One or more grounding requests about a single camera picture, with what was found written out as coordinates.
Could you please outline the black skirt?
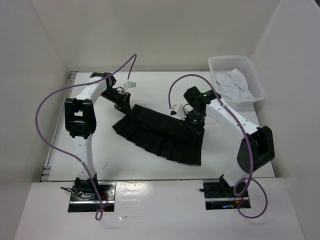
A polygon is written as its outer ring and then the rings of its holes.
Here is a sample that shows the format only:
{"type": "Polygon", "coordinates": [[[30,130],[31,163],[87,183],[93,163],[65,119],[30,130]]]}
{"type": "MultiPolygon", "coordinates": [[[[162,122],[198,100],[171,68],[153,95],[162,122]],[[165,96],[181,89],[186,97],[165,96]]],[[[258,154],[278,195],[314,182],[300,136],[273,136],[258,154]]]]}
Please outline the black skirt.
{"type": "Polygon", "coordinates": [[[149,153],[185,165],[202,164],[204,128],[196,132],[182,120],[138,104],[112,128],[149,153]]]}

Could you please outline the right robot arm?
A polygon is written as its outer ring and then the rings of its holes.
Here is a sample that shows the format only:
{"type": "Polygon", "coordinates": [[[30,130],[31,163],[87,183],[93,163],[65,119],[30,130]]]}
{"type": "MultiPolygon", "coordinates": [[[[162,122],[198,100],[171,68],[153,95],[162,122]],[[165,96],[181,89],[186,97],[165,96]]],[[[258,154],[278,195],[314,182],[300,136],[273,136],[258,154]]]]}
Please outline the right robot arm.
{"type": "Polygon", "coordinates": [[[221,124],[239,143],[236,162],[219,178],[219,192],[231,196],[236,184],[271,162],[275,158],[272,130],[250,122],[212,90],[201,93],[197,87],[189,88],[183,95],[192,110],[186,114],[185,125],[196,132],[204,127],[205,117],[221,124]]]}

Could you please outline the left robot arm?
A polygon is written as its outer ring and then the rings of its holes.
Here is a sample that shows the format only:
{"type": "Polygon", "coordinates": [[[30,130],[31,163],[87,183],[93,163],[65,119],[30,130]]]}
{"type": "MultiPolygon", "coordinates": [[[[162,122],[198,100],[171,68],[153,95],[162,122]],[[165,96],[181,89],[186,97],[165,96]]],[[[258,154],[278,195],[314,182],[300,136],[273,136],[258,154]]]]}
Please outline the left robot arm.
{"type": "Polygon", "coordinates": [[[92,151],[92,138],[97,128],[94,105],[103,97],[114,103],[116,110],[124,114],[131,112],[130,93],[114,88],[116,79],[110,75],[110,72],[92,73],[90,85],[64,102],[65,129],[73,140],[75,155],[81,159],[72,190],[88,200],[97,198],[100,193],[92,151]]]}

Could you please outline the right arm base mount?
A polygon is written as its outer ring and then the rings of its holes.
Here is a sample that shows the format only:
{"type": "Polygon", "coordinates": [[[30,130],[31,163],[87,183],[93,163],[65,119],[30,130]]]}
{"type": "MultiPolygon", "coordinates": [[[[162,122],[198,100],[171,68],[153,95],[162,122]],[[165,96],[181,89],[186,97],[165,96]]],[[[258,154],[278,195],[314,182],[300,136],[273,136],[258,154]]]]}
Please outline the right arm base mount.
{"type": "Polygon", "coordinates": [[[233,188],[222,188],[218,179],[204,180],[203,186],[199,189],[204,194],[205,209],[209,210],[233,210],[250,209],[251,203],[249,194],[246,191],[241,196],[235,196],[233,188]]]}

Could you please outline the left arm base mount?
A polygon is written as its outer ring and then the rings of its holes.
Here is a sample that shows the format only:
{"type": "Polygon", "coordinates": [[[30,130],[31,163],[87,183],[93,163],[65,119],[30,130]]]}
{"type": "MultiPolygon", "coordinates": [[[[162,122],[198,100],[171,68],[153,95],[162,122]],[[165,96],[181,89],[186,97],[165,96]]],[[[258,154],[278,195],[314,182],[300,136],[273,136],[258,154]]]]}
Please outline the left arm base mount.
{"type": "MultiPolygon", "coordinates": [[[[103,205],[103,212],[113,212],[115,209],[116,197],[115,182],[99,182],[97,186],[98,193],[103,205]]],[[[76,187],[60,187],[62,190],[70,193],[68,212],[86,213],[98,212],[100,210],[100,201],[93,191],[76,190],[76,187]]]]}

